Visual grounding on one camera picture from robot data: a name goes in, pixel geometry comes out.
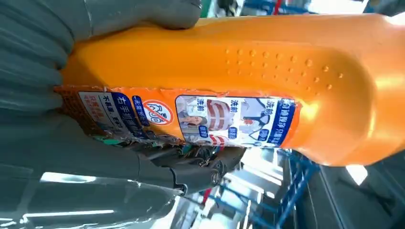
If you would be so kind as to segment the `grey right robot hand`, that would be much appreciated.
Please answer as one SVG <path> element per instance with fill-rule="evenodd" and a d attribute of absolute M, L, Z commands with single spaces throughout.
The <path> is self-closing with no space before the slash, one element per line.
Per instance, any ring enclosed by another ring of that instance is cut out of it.
<path fill-rule="evenodd" d="M 82 228 L 166 216 L 184 171 L 88 137 L 59 113 L 54 87 L 76 42 L 147 21 L 189 29 L 198 0 L 3 0 L 0 3 L 0 225 Z"/>

